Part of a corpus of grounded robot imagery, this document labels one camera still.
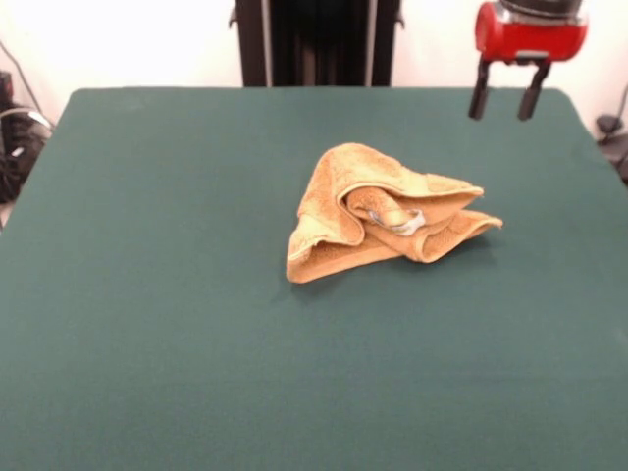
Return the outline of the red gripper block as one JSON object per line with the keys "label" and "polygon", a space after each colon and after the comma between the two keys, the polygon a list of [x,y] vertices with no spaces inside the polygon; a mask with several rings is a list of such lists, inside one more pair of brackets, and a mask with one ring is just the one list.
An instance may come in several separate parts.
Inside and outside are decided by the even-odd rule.
{"label": "red gripper block", "polygon": [[549,62],[572,59],[582,48],[588,32],[580,1],[487,1],[475,24],[476,49],[480,53],[477,80],[468,117],[481,120],[489,96],[492,62],[537,60],[537,70],[525,89],[517,117],[530,120],[536,110]]}

